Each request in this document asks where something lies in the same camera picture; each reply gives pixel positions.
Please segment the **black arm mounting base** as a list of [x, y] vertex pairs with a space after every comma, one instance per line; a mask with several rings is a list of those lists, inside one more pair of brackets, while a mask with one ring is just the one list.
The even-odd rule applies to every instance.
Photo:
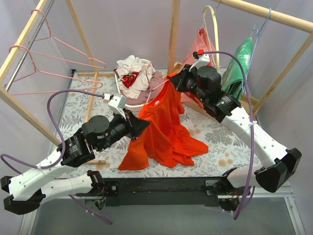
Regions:
[[204, 205], [235, 211], [243, 189], [224, 190], [218, 177], [104, 178], [99, 206]]

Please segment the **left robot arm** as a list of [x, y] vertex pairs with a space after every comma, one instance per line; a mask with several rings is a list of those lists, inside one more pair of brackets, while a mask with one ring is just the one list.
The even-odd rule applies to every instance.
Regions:
[[69, 179], [58, 177], [95, 159], [95, 152], [106, 150], [123, 137], [136, 140], [150, 125], [148, 120], [128, 110], [124, 112], [124, 117], [115, 114], [112, 120], [102, 115], [93, 116], [40, 163], [18, 176], [2, 177], [1, 189], [9, 194], [3, 200], [4, 209], [23, 215], [67, 195], [104, 195], [106, 184], [99, 171], [88, 170], [82, 176]]

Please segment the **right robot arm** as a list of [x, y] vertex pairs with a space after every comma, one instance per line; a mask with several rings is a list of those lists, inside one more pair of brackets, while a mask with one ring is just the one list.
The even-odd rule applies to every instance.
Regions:
[[240, 102], [222, 90], [221, 75], [214, 67], [186, 65], [169, 79], [178, 92], [195, 95], [206, 113], [235, 133], [261, 163], [252, 169], [230, 169], [221, 176], [213, 190], [231, 195], [241, 187], [258, 186], [274, 193], [295, 173], [301, 152], [297, 148], [288, 149], [252, 122]]

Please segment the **orange t shirt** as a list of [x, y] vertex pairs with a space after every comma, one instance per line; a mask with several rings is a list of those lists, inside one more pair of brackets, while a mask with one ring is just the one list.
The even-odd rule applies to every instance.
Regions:
[[149, 159], [167, 167], [193, 166], [192, 157], [208, 153], [207, 144], [193, 138], [181, 124], [184, 107], [180, 99], [181, 94], [167, 80], [158, 95], [143, 106], [138, 118], [150, 125], [137, 140], [130, 141], [119, 170], [145, 169]]

